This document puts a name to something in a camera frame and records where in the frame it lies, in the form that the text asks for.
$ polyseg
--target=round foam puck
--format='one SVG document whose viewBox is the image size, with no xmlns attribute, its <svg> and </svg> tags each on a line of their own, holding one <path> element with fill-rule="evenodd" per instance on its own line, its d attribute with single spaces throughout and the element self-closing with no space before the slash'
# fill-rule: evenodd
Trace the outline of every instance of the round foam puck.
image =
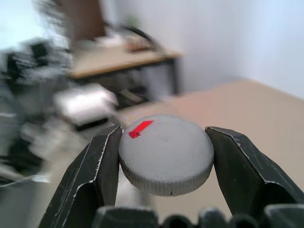
<svg viewBox="0 0 304 228">
<path fill-rule="evenodd" d="M 196 124 L 170 115 L 152 115 L 130 125 L 119 145 L 121 167 L 139 190 L 177 196 L 199 188 L 209 177 L 213 147 Z"/>
</svg>

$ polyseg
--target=red tape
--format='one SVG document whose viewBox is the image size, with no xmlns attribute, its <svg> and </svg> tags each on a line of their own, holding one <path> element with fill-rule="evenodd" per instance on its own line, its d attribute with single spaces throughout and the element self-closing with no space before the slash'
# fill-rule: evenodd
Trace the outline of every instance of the red tape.
<svg viewBox="0 0 304 228">
<path fill-rule="evenodd" d="M 146 127 L 148 127 L 153 122 L 154 122 L 153 120 L 143 121 L 133 131 L 129 132 L 129 136 L 133 139 L 140 136 L 140 132 L 143 131 Z"/>
</svg>

